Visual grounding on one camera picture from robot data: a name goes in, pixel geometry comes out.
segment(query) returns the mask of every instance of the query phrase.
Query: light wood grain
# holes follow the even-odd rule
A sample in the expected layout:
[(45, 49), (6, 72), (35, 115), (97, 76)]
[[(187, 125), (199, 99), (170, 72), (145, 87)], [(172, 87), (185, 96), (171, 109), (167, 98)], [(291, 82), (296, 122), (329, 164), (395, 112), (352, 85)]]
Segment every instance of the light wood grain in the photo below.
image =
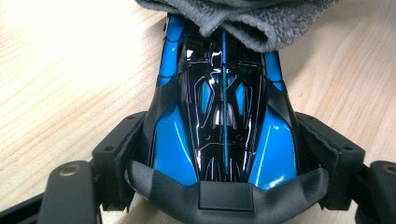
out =
[[(132, 0), (0, 2), (0, 210), (44, 191), (50, 172), (147, 110), (165, 14)], [(396, 161), (396, 2), (346, 0), (280, 57), (292, 105)], [(353, 223), (314, 206), (290, 223)], [(174, 223), (135, 198), (106, 223)]]

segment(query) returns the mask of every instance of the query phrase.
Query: gray cloth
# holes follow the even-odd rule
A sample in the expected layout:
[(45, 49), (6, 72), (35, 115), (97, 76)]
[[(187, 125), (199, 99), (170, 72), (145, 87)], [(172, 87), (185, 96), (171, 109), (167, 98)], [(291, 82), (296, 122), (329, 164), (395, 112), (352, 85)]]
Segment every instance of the gray cloth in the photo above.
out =
[(140, 6), (181, 14), (209, 36), (222, 27), (258, 52), (282, 49), (339, 0), (135, 0)]

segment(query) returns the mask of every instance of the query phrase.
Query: black bumper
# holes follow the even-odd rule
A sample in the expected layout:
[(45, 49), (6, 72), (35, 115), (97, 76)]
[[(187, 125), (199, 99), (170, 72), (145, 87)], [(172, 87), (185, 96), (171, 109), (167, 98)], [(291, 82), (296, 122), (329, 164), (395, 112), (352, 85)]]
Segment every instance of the black bumper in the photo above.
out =
[(268, 190), (207, 181), (185, 187), (138, 161), (127, 164), (127, 178), (143, 198), (187, 223), (280, 223), (324, 197), (329, 182), (319, 168)]

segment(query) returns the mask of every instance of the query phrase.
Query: hole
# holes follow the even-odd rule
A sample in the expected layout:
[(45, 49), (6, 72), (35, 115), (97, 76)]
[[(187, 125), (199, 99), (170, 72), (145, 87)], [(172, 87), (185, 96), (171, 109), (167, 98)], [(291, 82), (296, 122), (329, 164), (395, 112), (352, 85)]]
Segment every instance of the hole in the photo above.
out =
[(114, 147), (105, 147), (105, 151), (111, 151)]
[(347, 150), (347, 151), (351, 151), (351, 150), (353, 150), (353, 148), (352, 148), (352, 147), (347, 147), (347, 146), (343, 147), (343, 149), (345, 149), (345, 150)]
[(61, 176), (70, 176), (70, 175), (75, 175), (76, 173), (78, 173), (81, 170), (81, 166), (80, 165), (69, 165), (64, 167), (60, 172), (59, 175)]

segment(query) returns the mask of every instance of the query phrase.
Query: wooden table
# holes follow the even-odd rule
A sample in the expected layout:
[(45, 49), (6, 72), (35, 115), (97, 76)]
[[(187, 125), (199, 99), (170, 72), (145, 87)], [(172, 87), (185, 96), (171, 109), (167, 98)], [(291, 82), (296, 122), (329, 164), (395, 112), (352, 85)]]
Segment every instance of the wooden table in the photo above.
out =
[[(50, 172), (147, 110), (165, 14), (133, 0), (0, 2), (0, 210), (44, 191)], [(346, 0), (280, 51), (296, 111), (396, 161), (396, 2)], [(353, 223), (318, 205), (290, 223)], [(105, 223), (176, 222), (136, 196)]]

